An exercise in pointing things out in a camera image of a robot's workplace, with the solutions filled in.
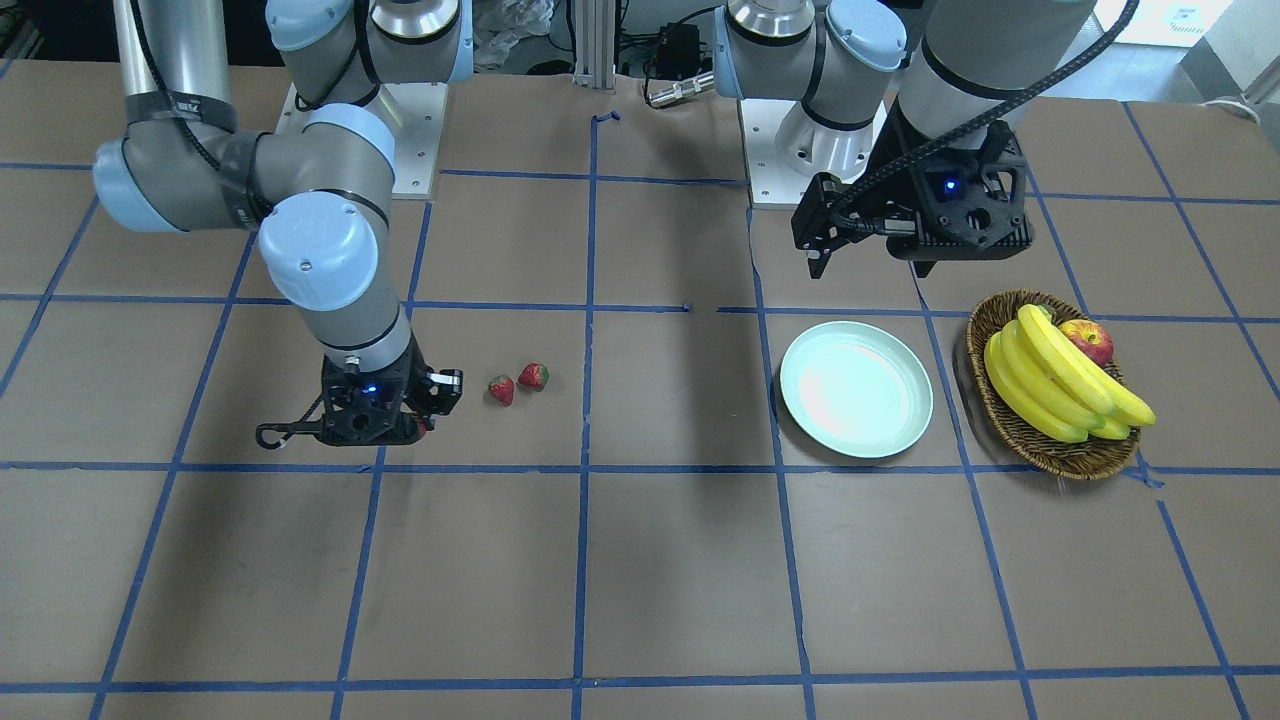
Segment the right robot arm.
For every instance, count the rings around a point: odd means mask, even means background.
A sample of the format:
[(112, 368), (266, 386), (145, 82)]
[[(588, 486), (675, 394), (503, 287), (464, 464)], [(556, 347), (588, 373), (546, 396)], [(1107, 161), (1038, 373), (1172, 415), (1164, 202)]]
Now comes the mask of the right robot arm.
[(420, 441), (463, 392), (430, 368), (387, 261), (396, 181), (388, 85), (451, 83), (474, 69), (468, 1), (270, 1), (270, 40), (306, 114), (292, 135), (242, 131), (219, 1), (116, 1), (125, 133), (92, 174), (109, 214), (137, 232), (252, 229), (276, 290), (324, 359), (317, 406), (266, 423), (283, 439)]

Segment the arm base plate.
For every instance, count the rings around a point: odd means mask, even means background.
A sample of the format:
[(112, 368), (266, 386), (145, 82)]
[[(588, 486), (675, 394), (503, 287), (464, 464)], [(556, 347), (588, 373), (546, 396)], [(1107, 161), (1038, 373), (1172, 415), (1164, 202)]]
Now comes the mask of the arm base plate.
[(869, 126), (837, 131), (815, 123), (799, 101), (744, 99), (742, 147), (756, 209), (794, 209), (819, 172), (849, 184), (867, 169), (887, 119), (881, 104)]
[(365, 106), (306, 111), (291, 87), (276, 133), (259, 147), (265, 195), (326, 191), (383, 209), (430, 199), (448, 92), (444, 83), (384, 85)]

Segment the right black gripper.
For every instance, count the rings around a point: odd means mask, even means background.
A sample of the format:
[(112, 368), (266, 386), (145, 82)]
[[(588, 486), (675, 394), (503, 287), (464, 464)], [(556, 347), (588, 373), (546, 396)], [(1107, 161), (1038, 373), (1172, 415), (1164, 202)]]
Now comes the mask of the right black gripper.
[(415, 337), (375, 372), (349, 373), (324, 359), (317, 441), (335, 447), (413, 445), (420, 441), (413, 419), (451, 415), (463, 382), (460, 369), (428, 368)]

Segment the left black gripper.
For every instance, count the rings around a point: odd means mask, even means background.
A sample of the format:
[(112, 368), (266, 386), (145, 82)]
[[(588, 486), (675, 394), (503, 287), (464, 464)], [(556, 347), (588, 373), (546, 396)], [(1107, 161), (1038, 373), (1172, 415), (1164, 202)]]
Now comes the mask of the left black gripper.
[(888, 178), (879, 190), (858, 179), (812, 177), (791, 217), (794, 245), (809, 277), (823, 277), (831, 255), (904, 222), (892, 234), (892, 258), (924, 278), (938, 261), (997, 261), (1028, 250), (1028, 161), (1006, 120), (979, 131), (977, 149), (943, 147)]

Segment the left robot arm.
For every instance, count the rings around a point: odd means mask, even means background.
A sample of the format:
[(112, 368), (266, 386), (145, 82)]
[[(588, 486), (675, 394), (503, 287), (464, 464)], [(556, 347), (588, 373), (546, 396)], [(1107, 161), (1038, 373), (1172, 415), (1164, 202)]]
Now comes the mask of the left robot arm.
[(1092, 1), (728, 1), (717, 92), (795, 102), (809, 181), (790, 227), (812, 278), (873, 236), (924, 278), (1034, 241), (1020, 110), (1085, 64)]

